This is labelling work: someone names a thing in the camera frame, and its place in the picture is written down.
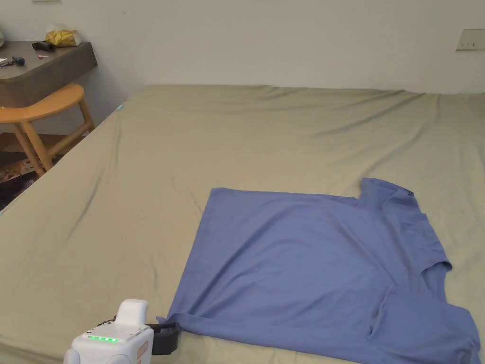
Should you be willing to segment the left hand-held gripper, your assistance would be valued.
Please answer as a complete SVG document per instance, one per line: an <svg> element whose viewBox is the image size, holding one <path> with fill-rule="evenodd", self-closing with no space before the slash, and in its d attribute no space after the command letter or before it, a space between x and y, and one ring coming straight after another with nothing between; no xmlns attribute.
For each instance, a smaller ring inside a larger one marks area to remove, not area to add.
<svg viewBox="0 0 485 364"><path fill-rule="evenodd" d="M148 364L153 356L178 348L179 323L146 324L148 302L124 300L114 321L76 337L65 352L65 364Z"/></svg>

